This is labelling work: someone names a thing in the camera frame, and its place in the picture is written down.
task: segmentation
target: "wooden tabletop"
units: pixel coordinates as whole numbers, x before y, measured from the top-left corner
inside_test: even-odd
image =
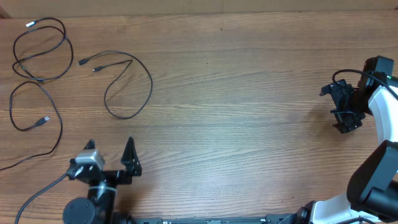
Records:
[[[17,125],[50,121],[20,132],[9,118],[9,95],[25,78],[11,69],[12,43],[30,19],[0,20],[0,167],[51,150],[60,130],[47,97],[34,85],[14,97]],[[132,136],[143,174],[120,186],[116,210],[135,217],[239,217],[296,212],[311,200],[343,194],[353,172],[377,148],[374,120],[348,134],[332,128],[330,96],[321,87],[342,68],[362,69],[369,57],[398,60],[398,11],[293,12],[62,19],[75,51],[72,68],[45,82],[64,123],[51,156],[0,172],[0,223],[14,223],[21,205],[60,177],[89,139],[120,169]],[[48,49],[53,30],[23,37],[17,54]],[[134,118],[112,117],[106,87],[123,70],[100,65],[134,54],[149,69],[154,91]],[[62,72],[69,46],[25,63],[38,77]],[[344,76],[356,84],[356,74]],[[112,111],[133,114],[149,93],[149,79],[134,61],[108,93]],[[62,223],[64,206],[88,186],[63,180],[34,200],[20,223]]]

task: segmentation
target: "black wire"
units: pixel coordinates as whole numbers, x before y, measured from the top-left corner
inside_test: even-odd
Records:
[[[10,112],[10,119],[11,119],[12,125],[13,125],[16,129],[18,129],[18,130],[20,130],[20,131],[27,131],[27,130],[30,130],[30,129],[32,129],[32,128],[35,127],[35,125],[33,125],[33,126],[29,127],[29,128],[19,128],[19,127],[15,124],[15,122],[14,122],[14,120],[13,120],[13,118],[12,118],[12,96],[14,95],[15,91],[16,91],[19,87],[25,85],[26,83],[33,83],[33,84],[37,85],[37,86],[47,95],[47,97],[48,97],[49,100],[51,101],[51,104],[52,104],[52,106],[54,107],[54,110],[55,110],[55,112],[56,112],[56,114],[57,114],[57,116],[58,116],[58,119],[60,120],[60,125],[61,125],[61,128],[60,128],[60,135],[58,136],[57,142],[55,143],[55,145],[54,145],[54,147],[51,149],[51,151],[46,152],[46,153],[41,153],[41,154],[36,154],[36,155],[33,155],[33,156],[26,157],[25,159],[23,159],[23,160],[21,160],[21,161],[15,163],[15,164],[13,164],[13,165],[11,165],[11,166],[7,166],[7,167],[4,167],[4,168],[1,168],[0,171],[6,170],[6,169],[10,169],[10,168],[12,168],[12,167],[14,167],[14,166],[16,166],[16,165],[18,165],[18,164],[21,164],[21,163],[25,162],[25,161],[28,160],[28,159],[35,158],[35,157],[38,157],[38,156],[45,156],[45,155],[50,154],[50,153],[53,152],[53,151],[55,150],[55,148],[59,145],[60,140],[61,140],[61,137],[62,137],[62,130],[63,130],[62,118],[61,118],[60,113],[59,113],[58,110],[57,110],[57,107],[55,106],[55,103],[54,103],[53,99],[51,98],[50,94],[49,94],[41,85],[39,85],[39,84],[36,83],[36,82],[32,82],[32,81],[26,81],[26,82],[20,84],[19,86],[17,86],[17,88],[15,88],[15,89],[12,91],[12,93],[11,93],[11,95],[10,95],[10,109],[9,109],[9,112]]]
[[[360,223],[361,223],[361,222],[366,222],[366,223],[369,223],[369,224],[375,224],[375,223],[372,222],[371,220],[368,220],[367,218],[363,218],[363,217],[353,218],[353,219],[351,219],[351,220],[339,222],[339,223],[337,223],[337,224],[351,224],[351,223],[354,223],[354,222],[360,222]]]
[[[149,98],[150,98],[150,96],[151,96],[151,94],[152,94],[152,89],[153,89],[153,86],[154,86],[154,81],[152,80],[152,76],[150,75],[148,69],[145,67],[145,65],[144,65],[137,57],[135,57],[134,55],[129,54],[129,53],[127,53],[127,52],[122,52],[122,51],[119,51],[119,50],[107,50],[107,51],[104,51],[104,52],[100,52],[100,53],[98,53],[98,54],[94,54],[93,56],[90,56],[90,57],[88,57],[88,58],[85,58],[85,59],[80,60],[80,61],[79,61],[79,64],[80,64],[80,65],[83,65],[83,64],[87,63],[89,60],[91,60],[91,59],[93,59],[93,58],[95,58],[95,57],[99,57],[99,56],[102,56],[102,55],[104,55],[104,54],[110,54],[110,53],[124,54],[124,55],[128,55],[128,56],[130,56],[130,57],[136,59],[136,60],[142,65],[142,67],[145,69],[145,71],[147,72],[148,77],[149,77],[149,79],[150,79],[150,91],[149,91],[149,95],[148,95],[148,98],[146,99],[145,103],[144,103],[144,104],[139,108],[139,110],[138,110],[137,112],[135,112],[133,115],[131,115],[131,116],[119,116],[119,115],[116,115],[116,114],[112,113],[111,110],[108,108],[108,105],[106,104],[106,94],[107,94],[109,88],[111,87],[111,85],[112,85],[113,83],[115,83],[115,82],[123,75],[123,73],[128,69],[128,67],[129,67],[130,64],[132,63],[132,60],[125,60],[125,61],[123,61],[123,62],[116,62],[116,63],[112,63],[112,64],[110,64],[110,65],[104,65],[104,66],[102,66],[102,68],[105,68],[105,67],[108,67],[108,66],[111,66],[111,65],[119,65],[119,64],[121,64],[121,63],[129,62],[128,65],[126,66],[126,68],[122,71],[122,73],[121,73],[115,80],[113,80],[113,81],[111,82],[111,84],[109,84],[109,86],[106,88],[105,94],[104,94],[104,105],[105,105],[106,110],[107,110],[111,115],[113,115],[113,116],[115,116],[115,117],[117,117],[117,118],[119,118],[119,119],[130,119],[130,118],[133,118],[135,115],[137,115],[142,109],[144,109],[145,105],[148,103]]]
[[[14,45],[12,46],[12,52],[13,52],[14,58],[15,58],[15,60],[16,60],[16,62],[14,62],[14,64],[12,64],[12,69],[13,69],[13,71],[14,71],[15,73],[17,73],[18,75],[22,76],[22,77],[29,78],[29,79],[31,79],[31,80],[37,80],[37,81],[39,81],[39,82],[46,81],[46,80],[56,80],[56,79],[62,77],[62,76],[69,70],[69,68],[71,67],[71,65],[72,65],[72,63],[73,63],[73,47],[72,47],[72,43],[70,42],[70,40],[69,40],[69,38],[68,38],[68,36],[67,36],[67,30],[66,30],[65,26],[63,25],[63,23],[62,23],[60,20],[56,19],[56,18],[46,17],[46,18],[42,18],[42,19],[39,19],[39,20],[34,21],[34,24],[36,24],[36,23],[38,23],[38,22],[40,22],[40,21],[44,21],[44,20],[54,20],[54,21],[59,22],[59,23],[61,24],[61,26],[62,26],[63,31],[60,30],[58,27],[54,27],[54,26],[43,26],[43,27],[38,27],[38,28],[35,28],[35,29],[31,29],[31,30],[28,30],[28,31],[24,32],[23,34],[19,35],[19,36],[17,37],[17,39],[14,41]],[[22,36],[24,36],[24,35],[26,35],[26,34],[29,34],[29,33],[31,33],[31,32],[37,31],[37,30],[45,29],[45,28],[53,28],[53,29],[56,29],[57,31],[61,32],[61,34],[63,35],[62,40],[61,40],[56,46],[52,47],[52,48],[49,49],[49,50],[45,50],[45,51],[43,51],[43,52],[40,52],[40,53],[37,53],[37,54],[33,54],[33,55],[30,55],[30,56],[24,57],[24,58],[22,58],[22,59],[18,59],[18,57],[17,57],[17,55],[16,55],[16,51],[15,51],[15,47],[16,47],[17,41],[18,41]],[[67,67],[60,75],[57,75],[57,76],[52,77],[52,78],[36,78],[36,77],[34,77],[34,76],[25,68],[25,66],[23,66],[22,62],[25,62],[26,60],[29,60],[29,59],[34,58],[34,57],[37,57],[37,56],[39,56],[39,55],[47,54],[47,53],[49,53],[49,52],[55,50],[56,48],[58,48],[58,47],[63,43],[64,40],[67,40],[67,42],[69,43],[71,57],[70,57],[70,63],[69,63],[69,65],[68,65],[68,67]],[[24,71],[26,74],[28,74],[28,76],[19,73],[19,72],[15,69],[15,65],[17,65],[17,64],[23,69],[23,71]]]
[[[396,98],[396,100],[398,100],[398,95],[397,95],[397,93],[395,93],[394,90],[392,90],[386,83],[384,83],[384,82],[381,81],[380,79],[376,78],[375,76],[373,76],[373,75],[371,75],[371,74],[368,74],[368,73],[366,73],[366,72],[362,72],[362,71],[360,71],[360,70],[355,70],[355,69],[342,69],[342,70],[338,70],[338,71],[335,72],[335,73],[333,74],[333,76],[331,77],[331,79],[333,80],[333,83],[334,83],[335,85],[338,85],[338,86],[340,86],[341,88],[350,89],[350,88],[348,88],[347,86],[340,85],[340,84],[336,81],[336,79],[335,79],[335,77],[336,77],[337,74],[343,73],[343,72],[358,73],[358,74],[361,74],[361,75],[364,75],[364,76],[366,76],[366,77],[369,77],[369,78],[373,79],[374,81],[378,82],[380,85],[384,86],[388,91],[390,91],[390,93]]]
[[[66,176],[67,176],[67,174],[63,174],[59,179],[57,179],[56,181],[52,182],[50,185],[46,186],[45,188],[43,188],[42,190],[40,190],[39,192],[37,192],[36,194],[31,196],[30,199],[28,199],[25,202],[25,204],[21,207],[21,209],[19,209],[14,224],[18,224],[19,223],[19,219],[21,218],[22,212],[25,210],[26,206],[28,206],[29,203],[31,203],[33,200],[35,200],[35,198],[37,198],[42,193],[48,191],[48,189],[54,187],[57,183],[61,182]]]

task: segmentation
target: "wooden table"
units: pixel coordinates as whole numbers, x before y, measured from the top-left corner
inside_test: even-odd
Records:
[[[47,152],[59,122],[46,96],[11,70],[12,43],[29,19],[0,20],[0,167]],[[210,14],[201,16],[91,17],[62,19],[75,61],[59,80],[44,83],[64,122],[54,154],[0,172],[0,223],[14,223],[21,205],[60,177],[89,139],[106,159],[119,163],[129,136],[142,177],[120,186],[116,210],[135,217],[238,217],[295,212],[311,200],[343,194],[353,172],[377,148],[374,120],[348,134],[332,128],[330,96],[321,87],[341,68],[362,69],[369,57],[398,59],[398,11]],[[47,49],[53,31],[26,36],[19,55]],[[60,73],[69,46],[26,62],[34,74]],[[92,68],[121,60],[109,55],[77,61],[109,49],[137,56],[153,75],[148,105],[119,120],[104,108],[103,94],[123,66]],[[345,78],[356,84],[359,77]],[[133,62],[108,93],[109,105],[129,115],[149,92],[149,79]],[[84,197],[88,186],[64,180],[31,203],[21,223],[62,223],[64,206]]]

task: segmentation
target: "cable connector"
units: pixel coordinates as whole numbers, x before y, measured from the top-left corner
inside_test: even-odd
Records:
[[[79,65],[84,65],[84,64],[87,63],[88,61],[89,61],[88,58],[81,59],[81,60],[79,61]]]
[[[36,22],[37,22],[37,21],[32,21],[32,22],[26,24],[26,27],[32,27],[32,26],[34,26],[34,25],[36,24]]]
[[[102,70],[103,68],[104,68],[103,66],[95,67],[93,69],[93,72],[98,72],[98,71]]]
[[[43,118],[40,118],[36,123],[35,123],[35,127],[38,127],[40,125],[43,125],[44,123],[46,123],[50,118],[48,116],[45,116]]]

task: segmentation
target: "table surface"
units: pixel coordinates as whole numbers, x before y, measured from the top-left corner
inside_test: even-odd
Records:
[[[47,152],[60,124],[47,97],[34,85],[9,95],[26,79],[11,70],[12,43],[28,19],[0,20],[0,167]],[[64,123],[51,156],[0,172],[0,223],[14,223],[21,205],[67,169],[89,139],[120,169],[133,136],[141,177],[120,186],[116,210],[135,217],[263,216],[295,212],[311,200],[343,194],[353,172],[377,148],[374,120],[348,134],[332,128],[330,96],[321,87],[342,68],[362,69],[369,57],[398,59],[398,11],[293,12],[62,19],[75,51],[72,68],[45,82]],[[48,49],[61,38],[41,30],[17,44],[17,54]],[[38,77],[59,74],[69,63],[67,44],[25,63]],[[112,117],[103,104],[106,87],[124,68],[98,73],[99,65],[127,57],[107,55],[78,66],[103,50],[138,57],[154,79],[148,105],[134,118]],[[357,74],[347,74],[352,84]],[[108,93],[112,111],[135,112],[149,93],[139,64]],[[63,180],[34,200],[21,223],[62,223],[64,206],[88,186]]]

